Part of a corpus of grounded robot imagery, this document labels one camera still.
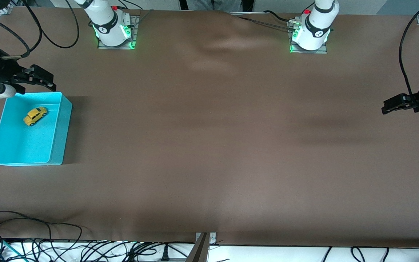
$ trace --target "table surface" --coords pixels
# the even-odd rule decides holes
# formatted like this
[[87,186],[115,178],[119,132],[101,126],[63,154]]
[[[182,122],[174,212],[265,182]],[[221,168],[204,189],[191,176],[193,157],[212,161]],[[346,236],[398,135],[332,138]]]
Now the table surface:
[[[53,40],[74,40],[70,10],[34,10]],[[419,113],[380,110],[406,92],[408,16],[339,15],[328,54],[307,55],[283,31],[198,11],[152,11],[136,50],[98,50],[75,13],[75,47],[43,39],[20,60],[73,104],[64,164],[0,166],[0,210],[85,226],[83,239],[419,246]],[[1,21],[35,43],[24,8]],[[23,53],[1,28],[0,48]],[[417,91],[419,25],[404,63]],[[47,237],[25,222],[0,232]]]

